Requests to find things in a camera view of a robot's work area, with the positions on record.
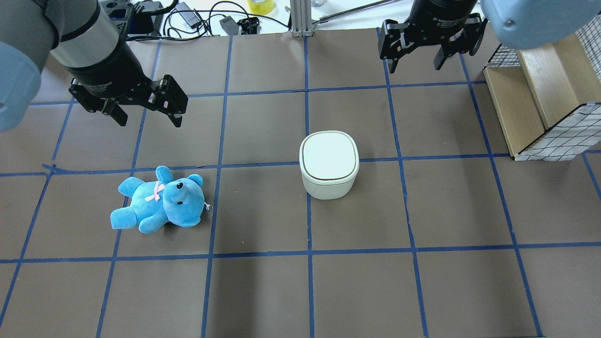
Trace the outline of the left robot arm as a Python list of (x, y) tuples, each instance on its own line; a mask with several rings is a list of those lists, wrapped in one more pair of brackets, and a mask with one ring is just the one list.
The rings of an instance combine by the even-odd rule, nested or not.
[(112, 117), (120, 126), (122, 105), (165, 114), (179, 128), (188, 96), (174, 77), (147, 77), (129, 41), (159, 39), (153, 17), (169, 13), (178, 1), (3, 0), (1, 2), (1, 131), (19, 125), (39, 92), (41, 73), (53, 56), (72, 75), (69, 92), (91, 113)]

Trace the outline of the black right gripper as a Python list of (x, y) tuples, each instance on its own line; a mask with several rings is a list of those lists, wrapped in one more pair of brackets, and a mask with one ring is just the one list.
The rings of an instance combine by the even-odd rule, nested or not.
[(440, 46), (434, 57), (434, 69), (440, 70), (456, 53), (477, 53), (483, 40), (487, 19), (479, 13), (459, 19), (446, 20), (432, 15), (410, 17), (399, 23), (392, 19), (383, 22), (379, 33), (379, 57), (388, 71), (396, 71), (399, 59), (422, 46)]

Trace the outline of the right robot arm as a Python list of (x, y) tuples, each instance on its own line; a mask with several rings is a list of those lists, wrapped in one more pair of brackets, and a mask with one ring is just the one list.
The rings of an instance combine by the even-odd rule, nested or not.
[(475, 55), (487, 26), (507, 47), (534, 49), (575, 33), (600, 7), (598, 0), (416, 0), (406, 21), (383, 22), (378, 55), (394, 73), (403, 56), (438, 46), (440, 70), (455, 54)]

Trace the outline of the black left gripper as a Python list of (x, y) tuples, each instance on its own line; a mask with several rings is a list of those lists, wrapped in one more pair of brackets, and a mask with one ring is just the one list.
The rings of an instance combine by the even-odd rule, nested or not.
[(138, 105), (152, 111), (165, 114), (176, 128), (182, 126), (183, 115), (186, 114), (188, 96), (178, 82), (171, 75), (164, 75), (161, 79), (141, 83), (133, 86), (124, 94), (118, 96), (99, 97), (83, 83), (73, 79), (69, 92), (77, 102), (87, 111), (96, 113), (102, 110), (103, 115), (111, 117), (119, 126), (127, 125), (128, 115), (123, 111), (122, 105)]

